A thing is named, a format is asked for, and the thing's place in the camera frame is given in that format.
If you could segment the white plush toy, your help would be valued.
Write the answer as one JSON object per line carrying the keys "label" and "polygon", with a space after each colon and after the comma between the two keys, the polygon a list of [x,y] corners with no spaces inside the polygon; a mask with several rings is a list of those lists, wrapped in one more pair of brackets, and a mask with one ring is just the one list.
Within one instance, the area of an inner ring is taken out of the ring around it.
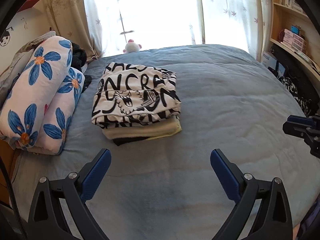
{"label": "white plush toy", "polygon": [[142,46],[140,44],[135,43],[133,39],[129,39],[125,46],[125,49],[123,50],[123,53],[128,54],[138,52],[141,50],[141,48]]}

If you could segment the white sheer curtain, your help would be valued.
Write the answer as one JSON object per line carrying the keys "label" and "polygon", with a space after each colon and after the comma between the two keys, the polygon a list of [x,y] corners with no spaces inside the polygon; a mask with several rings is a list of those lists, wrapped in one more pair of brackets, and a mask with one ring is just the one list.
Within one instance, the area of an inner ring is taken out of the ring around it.
{"label": "white sheer curtain", "polygon": [[84,0],[90,33],[103,56],[129,40],[144,50],[197,44],[242,49],[260,59],[272,0]]}

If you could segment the wooden bookshelf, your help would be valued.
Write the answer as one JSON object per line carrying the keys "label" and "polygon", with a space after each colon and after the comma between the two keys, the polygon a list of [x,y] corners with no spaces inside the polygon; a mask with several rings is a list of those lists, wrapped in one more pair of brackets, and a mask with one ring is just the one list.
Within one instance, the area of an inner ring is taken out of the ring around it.
{"label": "wooden bookshelf", "polygon": [[[294,51],[284,44],[284,29],[306,40],[306,52]],[[319,33],[296,0],[272,0],[270,41],[295,57],[309,79],[319,81]]]}

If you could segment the blue floral folded quilt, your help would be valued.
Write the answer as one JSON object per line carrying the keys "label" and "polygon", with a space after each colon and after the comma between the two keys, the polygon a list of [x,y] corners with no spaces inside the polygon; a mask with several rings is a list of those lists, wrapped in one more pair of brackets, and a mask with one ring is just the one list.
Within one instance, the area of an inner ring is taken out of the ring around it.
{"label": "blue floral folded quilt", "polygon": [[48,155],[62,152],[84,74],[71,67],[72,43],[52,36],[32,52],[1,107],[1,139]]}

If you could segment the white blue cardboard box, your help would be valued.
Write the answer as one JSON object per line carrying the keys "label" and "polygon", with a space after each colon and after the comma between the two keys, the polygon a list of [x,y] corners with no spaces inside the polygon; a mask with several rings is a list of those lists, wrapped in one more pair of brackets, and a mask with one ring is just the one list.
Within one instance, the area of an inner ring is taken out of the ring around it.
{"label": "white blue cardboard box", "polygon": [[261,63],[276,77],[284,76],[284,66],[271,53],[263,51]]}

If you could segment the pink drawer box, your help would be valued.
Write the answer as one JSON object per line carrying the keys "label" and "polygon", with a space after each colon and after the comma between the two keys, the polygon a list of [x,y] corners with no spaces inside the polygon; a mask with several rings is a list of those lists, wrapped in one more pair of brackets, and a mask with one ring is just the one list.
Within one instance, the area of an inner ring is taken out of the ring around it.
{"label": "pink drawer box", "polygon": [[293,49],[294,51],[301,51],[303,53],[306,52],[306,40],[288,29],[284,29],[283,42],[286,46],[289,46],[289,48]]}

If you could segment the cream fluffy folded sweater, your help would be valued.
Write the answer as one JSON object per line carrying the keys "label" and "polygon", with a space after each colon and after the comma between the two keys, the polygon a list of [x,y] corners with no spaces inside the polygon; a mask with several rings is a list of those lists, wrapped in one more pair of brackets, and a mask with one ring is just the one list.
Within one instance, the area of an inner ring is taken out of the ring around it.
{"label": "cream fluffy folded sweater", "polygon": [[162,138],[175,135],[182,130],[178,117],[171,117],[164,121],[139,127],[117,127],[103,129],[103,134],[107,139],[155,137]]}

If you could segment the beige floral curtain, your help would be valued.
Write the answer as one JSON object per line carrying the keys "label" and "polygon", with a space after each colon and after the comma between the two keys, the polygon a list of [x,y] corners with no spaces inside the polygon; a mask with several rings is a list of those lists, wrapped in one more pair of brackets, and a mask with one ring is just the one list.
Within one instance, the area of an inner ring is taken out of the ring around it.
{"label": "beige floral curtain", "polygon": [[94,0],[43,0],[50,26],[57,35],[78,44],[87,61],[103,55],[102,27]]}

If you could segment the white black graffiti jacket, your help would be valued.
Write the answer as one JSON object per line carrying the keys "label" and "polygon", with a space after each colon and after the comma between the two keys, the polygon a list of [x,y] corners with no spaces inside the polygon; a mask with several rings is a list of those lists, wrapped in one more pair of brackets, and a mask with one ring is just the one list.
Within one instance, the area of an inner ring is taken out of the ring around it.
{"label": "white black graffiti jacket", "polygon": [[92,123],[102,129],[155,124],[181,112],[176,73],[111,62],[93,98]]}

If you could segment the black folded garment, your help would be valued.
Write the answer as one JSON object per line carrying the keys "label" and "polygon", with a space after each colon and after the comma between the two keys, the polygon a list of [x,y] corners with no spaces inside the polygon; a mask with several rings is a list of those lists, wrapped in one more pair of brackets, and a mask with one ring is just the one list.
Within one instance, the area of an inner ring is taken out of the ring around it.
{"label": "black folded garment", "polygon": [[131,143],[131,142],[136,142],[136,141],[143,141],[143,140],[147,140],[150,137],[127,137],[127,138],[116,138],[113,139],[113,143],[117,146],[123,145],[123,144],[127,144],[127,143]]}

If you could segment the black fuzzy garment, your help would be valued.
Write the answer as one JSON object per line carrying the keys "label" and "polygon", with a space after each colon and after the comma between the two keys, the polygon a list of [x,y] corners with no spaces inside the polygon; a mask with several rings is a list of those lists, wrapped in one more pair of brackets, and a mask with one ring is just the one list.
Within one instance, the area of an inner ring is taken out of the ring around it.
{"label": "black fuzzy garment", "polygon": [[81,49],[80,46],[72,42],[72,61],[71,67],[81,71],[81,68],[87,61],[87,54],[85,50]]}

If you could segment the black white patterned clothes pile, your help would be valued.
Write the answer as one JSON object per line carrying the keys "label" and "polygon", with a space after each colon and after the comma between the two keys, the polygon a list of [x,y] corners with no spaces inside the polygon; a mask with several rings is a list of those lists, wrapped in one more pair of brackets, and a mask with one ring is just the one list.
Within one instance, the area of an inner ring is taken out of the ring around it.
{"label": "black white patterned clothes pile", "polygon": [[303,72],[303,65],[276,44],[271,46],[271,53],[277,60],[273,74],[295,98],[306,116],[315,115],[319,110],[319,95]]}

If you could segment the blue bed blanket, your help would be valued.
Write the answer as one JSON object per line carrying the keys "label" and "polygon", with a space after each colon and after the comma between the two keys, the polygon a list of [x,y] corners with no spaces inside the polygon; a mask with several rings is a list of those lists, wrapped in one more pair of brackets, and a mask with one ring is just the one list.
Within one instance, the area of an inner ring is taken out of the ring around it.
{"label": "blue bed blanket", "polygon": [[[177,75],[182,131],[121,146],[92,124],[93,96],[110,62],[142,64]],[[102,148],[112,164],[87,206],[110,239],[212,239],[230,214],[230,201],[211,165],[219,148],[243,172],[279,177],[298,224],[319,194],[319,160],[283,123],[302,110],[285,86],[245,51],[198,45],[140,51],[89,64],[92,83],[80,96],[65,148],[58,156],[25,152],[13,188],[27,219],[41,177],[65,178]]]}

